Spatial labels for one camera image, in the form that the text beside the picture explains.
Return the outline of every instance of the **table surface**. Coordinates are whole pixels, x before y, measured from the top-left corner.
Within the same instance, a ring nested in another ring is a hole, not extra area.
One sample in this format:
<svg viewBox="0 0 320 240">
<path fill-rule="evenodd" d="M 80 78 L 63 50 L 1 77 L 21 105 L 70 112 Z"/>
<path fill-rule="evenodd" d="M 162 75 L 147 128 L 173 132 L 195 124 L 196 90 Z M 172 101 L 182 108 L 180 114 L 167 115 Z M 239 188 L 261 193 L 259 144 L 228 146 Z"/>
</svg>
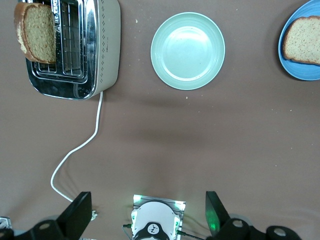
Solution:
<svg viewBox="0 0 320 240">
<path fill-rule="evenodd" d="M 119 0 L 121 54 L 96 138 L 74 153 L 56 185 L 91 191 L 98 217 L 84 237 L 126 239 L 133 195 L 186 201 L 183 230 L 209 235 L 205 193 L 260 231 L 286 226 L 320 236 L 320 81 L 282 68 L 277 46 L 306 0 Z M 13 25 L 15 0 L 0 2 L 0 216 L 27 230 L 69 202 L 50 187 L 61 159 L 94 131 L 99 96 L 44 96 L 28 81 Z M 169 17 L 197 12 L 220 28 L 225 60 L 208 85 L 173 89 L 156 75 L 150 46 Z"/>
</svg>

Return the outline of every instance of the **stainless steel toaster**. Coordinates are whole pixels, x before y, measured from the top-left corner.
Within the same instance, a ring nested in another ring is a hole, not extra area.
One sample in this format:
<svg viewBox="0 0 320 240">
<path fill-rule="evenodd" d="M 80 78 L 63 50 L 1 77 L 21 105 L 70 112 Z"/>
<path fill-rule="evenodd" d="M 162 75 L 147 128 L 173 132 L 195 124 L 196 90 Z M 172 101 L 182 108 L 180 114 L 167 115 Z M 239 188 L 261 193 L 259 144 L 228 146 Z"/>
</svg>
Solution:
<svg viewBox="0 0 320 240">
<path fill-rule="evenodd" d="M 51 6 L 56 63 L 26 60 L 33 87 L 40 93 L 85 100 L 118 78 L 121 13 L 117 0 L 22 0 Z"/>
</svg>

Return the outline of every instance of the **bread crust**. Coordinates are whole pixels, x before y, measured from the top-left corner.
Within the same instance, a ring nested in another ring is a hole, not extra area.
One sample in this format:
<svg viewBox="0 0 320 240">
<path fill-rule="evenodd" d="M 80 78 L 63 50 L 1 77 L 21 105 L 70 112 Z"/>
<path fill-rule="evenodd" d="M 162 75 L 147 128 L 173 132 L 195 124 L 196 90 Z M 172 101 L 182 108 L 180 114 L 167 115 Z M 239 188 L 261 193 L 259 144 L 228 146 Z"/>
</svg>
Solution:
<svg viewBox="0 0 320 240">
<path fill-rule="evenodd" d="M 286 33 L 285 33 L 285 36 L 284 36 L 284 39 L 283 39 L 283 44 L 282 44 L 282 55 L 285 59 L 287 60 L 292 60 L 294 62 L 297 62 L 297 63 L 303 63 L 303 64 L 315 64 L 315 65 L 320 65 L 320 62 L 315 62 L 315 61 L 307 61 L 307 60 L 301 60 L 301 59 L 298 59 L 298 58 L 294 58 L 294 57 L 289 57 L 286 53 L 286 46 L 288 44 L 288 35 L 289 35 L 289 32 L 291 31 L 291 28 L 293 27 L 293 25 L 295 24 L 295 22 L 297 21 L 301 21 L 301 20 L 304 20 L 304 19 L 318 19 L 320 20 L 320 16 L 316 16 L 316 15 L 312 15 L 312 16 L 309 16 L 309 17 L 305 17 L 305 16 L 302 16 L 302 17 L 299 17 L 297 18 L 296 20 L 294 20 L 290 26 L 287 28 L 286 30 Z"/>
<path fill-rule="evenodd" d="M 25 34 L 25 17 L 26 12 L 29 8 L 50 8 L 48 5 L 44 5 L 42 3 L 26 3 L 19 2 L 14 9 L 14 27 L 16 37 L 20 44 L 20 48 L 23 51 L 25 57 L 31 62 L 38 62 L 42 64 L 53 64 L 55 61 L 43 61 L 42 59 L 38 59 L 31 51 L 30 47 L 27 43 L 27 37 Z"/>
</svg>

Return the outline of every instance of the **plate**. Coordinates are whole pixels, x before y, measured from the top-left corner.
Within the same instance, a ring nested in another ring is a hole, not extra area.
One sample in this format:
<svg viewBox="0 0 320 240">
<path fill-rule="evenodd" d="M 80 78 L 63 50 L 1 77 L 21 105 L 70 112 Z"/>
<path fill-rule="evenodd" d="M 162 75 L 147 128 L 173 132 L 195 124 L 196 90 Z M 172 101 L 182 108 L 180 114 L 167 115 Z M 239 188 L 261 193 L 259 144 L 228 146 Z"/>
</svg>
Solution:
<svg viewBox="0 0 320 240">
<path fill-rule="evenodd" d="M 167 19 L 151 44 L 151 62 L 167 85 L 194 90 L 208 84 L 225 59 L 225 41 L 207 16 L 182 12 Z"/>
<path fill-rule="evenodd" d="M 287 28 L 294 20 L 300 17 L 310 17 L 312 15 L 320 16 L 320 0 L 308 1 L 306 4 L 298 8 L 294 14 L 292 14 L 282 29 L 278 44 L 278 54 L 284 69 L 295 78 L 306 81 L 320 80 L 320 66 L 297 63 L 285 59 L 282 54 L 282 42 Z"/>
</svg>

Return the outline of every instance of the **cable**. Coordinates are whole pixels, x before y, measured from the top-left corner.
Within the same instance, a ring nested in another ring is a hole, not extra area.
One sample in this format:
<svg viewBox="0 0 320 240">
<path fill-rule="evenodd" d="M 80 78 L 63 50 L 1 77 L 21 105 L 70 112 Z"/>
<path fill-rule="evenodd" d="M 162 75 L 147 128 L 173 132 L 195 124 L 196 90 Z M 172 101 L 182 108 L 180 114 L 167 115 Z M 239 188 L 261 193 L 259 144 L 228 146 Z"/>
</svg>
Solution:
<svg viewBox="0 0 320 240">
<path fill-rule="evenodd" d="M 185 233 L 184 231 L 180 231 L 180 230 L 177 231 L 177 234 L 182 235 L 182 236 L 188 236 L 188 237 L 193 238 L 193 239 L 204 240 L 203 238 L 190 235 L 190 234 Z"/>
<path fill-rule="evenodd" d="M 95 130 L 94 133 L 92 134 L 92 136 L 85 141 L 84 143 L 82 143 L 80 146 L 74 148 L 73 150 L 71 150 L 70 152 L 68 152 L 67 155 L 65 155 L 65 157 L 62 159 L 62 161 L 59 163 L 59 165 L 56 167 L 56 169 L 54 170 L 52 176 L 51 176 L 51 187 L 53 190 L 55 190 L 58 194 L 60 194 L 62 197 L 64 197 L 65 199 L 67 199 L 68 201 L 72 202 L 73 200 L 68 197 L 67 195 L 63 194 L 61 191 L 59 191 L 55 185 L 54 185 L 54 180 L 56 177 L 57 172 L 59 171 L 59 169 L 61 168 L 61 166 L 65 163 L 65 161 L 68 159 L 68 157 L 73 154 L 74 152 L 78 151 L 79 149 L 83 148 L 85 145 L 87 145 L 87 143 L 89 143 L 96 135 L 99 129 L 99 118 L 100 118 L 100 112 L 101 112 L 101 105 L 102 105 L 102 101 L 104 98 L 104 92 L 100 92 L 100 99 L 99 99 L 99 104 L 98 104 L 98 109 L 96 111 L 96 119 L 95 119 Z M 92 211 L 92 218 L 91 221 L 94 220 L 96 218 L 97 214 L 96 211 Z"/>
<path fill-rule="evenodd" d="M 132 240 L 131 237 L 129 236 L 129 234 L 127 233 L 127 231 L 125 230 L 125 228 L 130 229 L 130 228 L 131 228 L 131 224 L 122 225 L 121 228 L 122 228 L 122 231 L 125 233 L 125 235 L 126 235 L 130 240 Z"/>
</svg>

